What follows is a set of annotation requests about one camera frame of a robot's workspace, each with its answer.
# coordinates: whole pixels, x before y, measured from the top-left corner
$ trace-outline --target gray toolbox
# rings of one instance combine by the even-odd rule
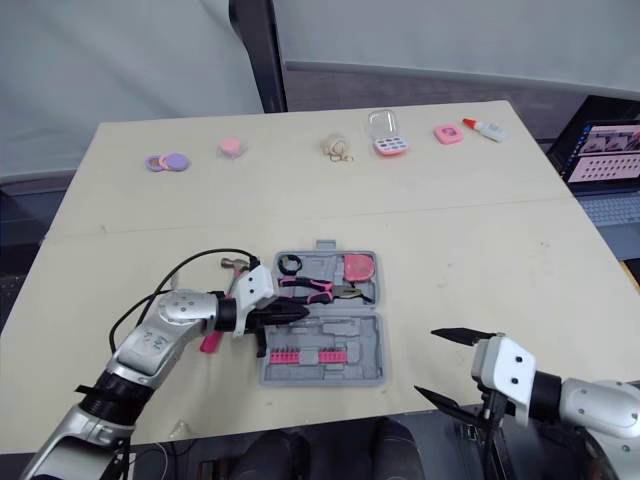
[[[380,297],[378,262],[370,251],[336,250],[333,240],[319,240],[316,249],[284,251],[276,255],[274,266],[285,255],[296,255],[302,267],[281,279],[311,278],[336,286],[356,287],[365,298],[335,298],[331,303],[307,305],[309,315],[289,325],[265,328],[267,354],[262,363],[260,383],[265,386],[376,386],[384,383],[387,367],[384,354],[382,318],[374,309]],[[351,284],[344,279],[345,255],[365,255],[373,260],[373,276]],[[318,294],[304,286],[281,286],[282,296]]]

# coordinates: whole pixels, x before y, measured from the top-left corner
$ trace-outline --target pliers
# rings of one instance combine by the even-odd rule
[[[362,290],[355,287],[345,285],[334,285],[327,280],[315,280],[313,278],[295,277],[280,279],[281,287],[306,287],[318,290],[319,293],[313,293],[304,297],[283,297],[293,303],[301,303],[309,305],[312,303],[328,304],[333,302],[335,298],[358,298],[362,297]]]

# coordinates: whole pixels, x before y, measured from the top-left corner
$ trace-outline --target laptop screen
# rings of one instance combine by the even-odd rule
[[[567,162],[565,179],[570,185],[640,179],[640,125],[585,126]]]

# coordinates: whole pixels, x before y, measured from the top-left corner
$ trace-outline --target purple disc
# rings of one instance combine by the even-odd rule
[[[189,168],[189,159],[182,155],[181,153],[170,153],[166,157],[164,157],[165,163],[171,170],[175,170],[179,172],[181,170],[186,170]]]
[[[145,158],[144,165],[152,172],[161,172],[164,168],[162,168],[158,163],[159,158],[160,155],[151,155],[150,157]]]

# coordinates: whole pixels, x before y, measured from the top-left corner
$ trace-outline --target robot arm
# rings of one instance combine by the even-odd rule
[[[96,384],[78,387],[84,399],[71,407],[21,478],[119,478],[124,465],[117,453],[129,442],[144,406],[185,346],[212,333],[218,323],[236,331],[241,323],[244,330],[247,315],[273,302],[277,291],[271,272],[260,265],[237,283],[236,298],[218,299],[193,290],[161,297],[156,311],[124,340]]]
[[[455,401],[416,387],[440,410],[489,432],[499,428],[506,413],[515,415],[516,422],[523,426],[531,417],[578,427],[595,441],[596,450],[606,456],[616,478],[640,478],[638,388],[622,382],[589,383],[571,378],[563,383],[556,375],[536,370],[535,356],[504,334],[466,328],[431,333],[476,345],[471,376],[483,392],[483,409],[476,417]]]

